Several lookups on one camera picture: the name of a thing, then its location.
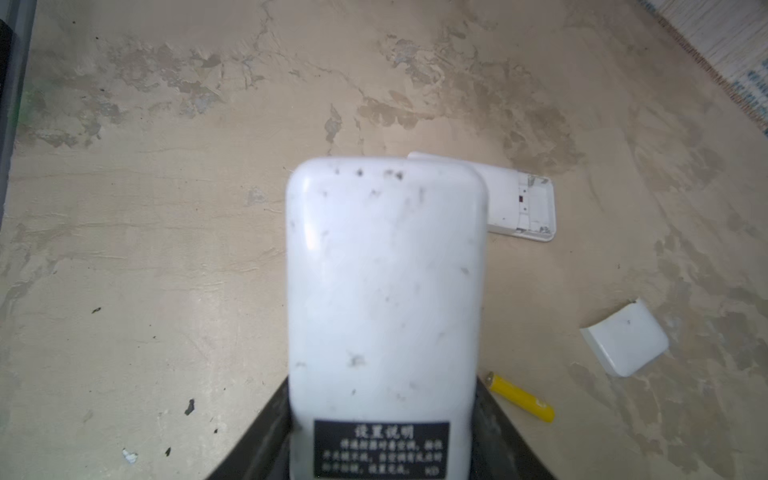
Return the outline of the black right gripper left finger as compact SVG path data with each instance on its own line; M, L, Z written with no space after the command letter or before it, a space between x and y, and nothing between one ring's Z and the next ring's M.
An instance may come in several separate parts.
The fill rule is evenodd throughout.
M288 480L292 413L285 378L210 480Z

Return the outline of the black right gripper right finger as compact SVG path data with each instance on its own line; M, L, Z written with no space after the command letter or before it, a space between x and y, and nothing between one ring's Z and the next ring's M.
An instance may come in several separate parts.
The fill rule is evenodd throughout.
M471 480L555 480L477 378L471 414Z

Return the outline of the white battery cover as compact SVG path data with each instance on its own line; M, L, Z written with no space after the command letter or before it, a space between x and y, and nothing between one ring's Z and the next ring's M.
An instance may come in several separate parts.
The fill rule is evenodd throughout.
M613 377L631 377L663 354L670 344L640 298L580 332L599 364Z

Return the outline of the red and white remote control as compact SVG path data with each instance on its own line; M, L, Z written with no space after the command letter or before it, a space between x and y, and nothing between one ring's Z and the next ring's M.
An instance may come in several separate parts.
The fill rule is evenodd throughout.
M465 479L487 236L471 167L316 158L286 191L289 472Z

